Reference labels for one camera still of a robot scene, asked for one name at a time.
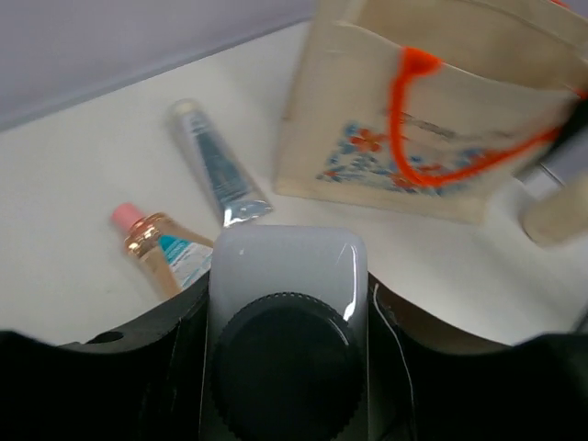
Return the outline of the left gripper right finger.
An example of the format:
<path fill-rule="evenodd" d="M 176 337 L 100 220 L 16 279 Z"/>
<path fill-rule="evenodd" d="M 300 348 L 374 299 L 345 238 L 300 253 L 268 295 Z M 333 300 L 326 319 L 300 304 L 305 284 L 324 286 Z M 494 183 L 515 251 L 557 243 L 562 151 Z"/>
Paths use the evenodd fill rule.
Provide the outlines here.
<path fill-rule="evenodd" d="M 372 440 L 584 440 L 587 336 L 503 345 L 368 278 Z"/>

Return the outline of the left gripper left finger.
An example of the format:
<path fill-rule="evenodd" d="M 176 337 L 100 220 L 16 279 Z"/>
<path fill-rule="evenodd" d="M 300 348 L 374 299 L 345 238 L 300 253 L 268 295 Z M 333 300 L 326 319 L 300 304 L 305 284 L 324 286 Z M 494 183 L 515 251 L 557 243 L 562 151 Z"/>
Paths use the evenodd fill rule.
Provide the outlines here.
<path fill-rule="evenodd" d="M 1 333 L 4 440 L 197 440 L 209 278 L 86 343 Z"/>

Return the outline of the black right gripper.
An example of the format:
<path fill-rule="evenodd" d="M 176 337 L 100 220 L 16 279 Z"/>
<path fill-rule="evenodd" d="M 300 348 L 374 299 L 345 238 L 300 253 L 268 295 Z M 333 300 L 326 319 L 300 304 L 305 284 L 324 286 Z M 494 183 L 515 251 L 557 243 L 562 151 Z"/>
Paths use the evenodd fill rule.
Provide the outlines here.
<path fill-rule="evenodd" d="M 517 202 L 543 198 L 587 171 L 587 99 L 573 108 L 548 152 L 517 177 Z"/>

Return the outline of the white bottle black cap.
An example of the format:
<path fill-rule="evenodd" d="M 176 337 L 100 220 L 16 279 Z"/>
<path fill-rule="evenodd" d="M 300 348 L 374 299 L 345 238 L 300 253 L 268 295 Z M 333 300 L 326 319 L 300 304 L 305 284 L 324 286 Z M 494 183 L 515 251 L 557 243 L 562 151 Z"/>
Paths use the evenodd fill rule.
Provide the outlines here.
<path fill-rule="evenodd" d="M 368 438 L 367 263 L 363 241 L 340 228 L 218 237 L 202 439 Z"/>

